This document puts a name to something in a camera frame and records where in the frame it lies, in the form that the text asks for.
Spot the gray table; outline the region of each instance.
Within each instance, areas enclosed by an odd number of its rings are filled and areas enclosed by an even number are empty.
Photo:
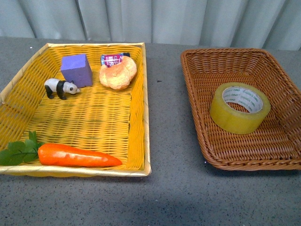
[[[0,91],[47,42],[79,41],[0,38]],[[200,47],[146,44],[150,176],[0,175],[0,225],[301,225],[301,172],[223,171],[206,163],[180,62],[188,48]],[[270,53],[301,88],[301,52]]]

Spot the carrot leaf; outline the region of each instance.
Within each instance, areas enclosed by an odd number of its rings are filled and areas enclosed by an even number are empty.
[[[29,139],[10,142],[8,148],[0,151],[1,166],[16,166],[22,162],[31,162],[38,158],[38,149],[43,143],[37,142],[36,132],[29,132]]]

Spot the roll of tape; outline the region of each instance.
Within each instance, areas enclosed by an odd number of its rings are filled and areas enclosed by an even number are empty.
[[[240,112],[227,103],[243,106],[249,113]],[[235,134],[254,132],[270,112],[268,98],[253,86],[239,82],[219,86],[210,106],[210,116],[222,129]]]

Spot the purple block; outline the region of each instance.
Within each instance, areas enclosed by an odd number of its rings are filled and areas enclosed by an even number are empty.
[[[61,72],[67,82],[73,81],[78,88],[92,86],[92,70],[86,54],[64,56]]]

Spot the panda figurine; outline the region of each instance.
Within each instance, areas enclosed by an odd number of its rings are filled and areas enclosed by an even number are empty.
[[[80,89],[77,88],[76,85],[74,85],[73,81],[72,82],[67,82],[67,81],[61,81],[59,79],[48,79],[44,83],[47,97],[49,99],[52,99],[54,96],[52,93],[56,92],[58,97],[62,100],[67,99],[66,96],[64,95],[65,93],[71,93],[71,94],[76,94],[80,92]]]

